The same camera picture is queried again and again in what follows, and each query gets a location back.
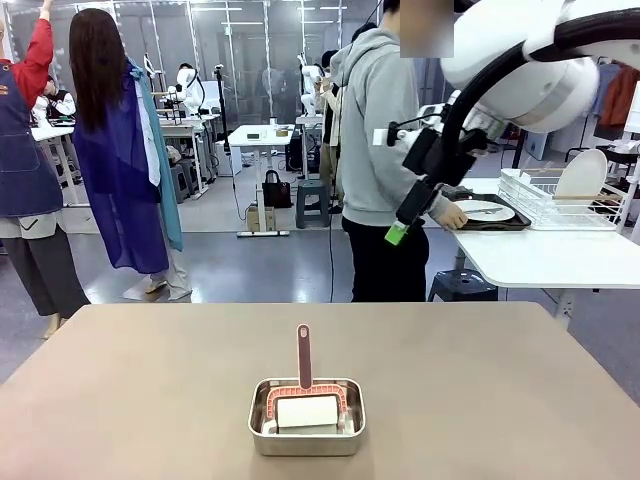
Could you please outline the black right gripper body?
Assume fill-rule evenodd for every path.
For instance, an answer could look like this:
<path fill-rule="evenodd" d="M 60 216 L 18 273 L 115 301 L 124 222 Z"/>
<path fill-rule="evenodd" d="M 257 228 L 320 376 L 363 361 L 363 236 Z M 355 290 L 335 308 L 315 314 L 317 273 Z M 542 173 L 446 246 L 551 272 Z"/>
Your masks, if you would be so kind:
<path fill-rule="evenodd" d="M 434 131 L 422 129 L 411 145 L 403 166 L 426 179 L 432 185 L 457 186 L 476 162 L 465 152 L 446 152 L 441 137 Z"/>

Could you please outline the person's right hand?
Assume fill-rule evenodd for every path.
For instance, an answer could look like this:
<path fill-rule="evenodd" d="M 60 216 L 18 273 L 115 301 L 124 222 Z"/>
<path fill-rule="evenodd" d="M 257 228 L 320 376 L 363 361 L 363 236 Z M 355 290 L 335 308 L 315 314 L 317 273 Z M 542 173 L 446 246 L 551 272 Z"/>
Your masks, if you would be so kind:
<path fill-rule="evenodd" d="M 448 202 L 436 222 L 442 228 L 453 231 L 463 228 L 468 222 L 468 217 L 456 203 Z"/>

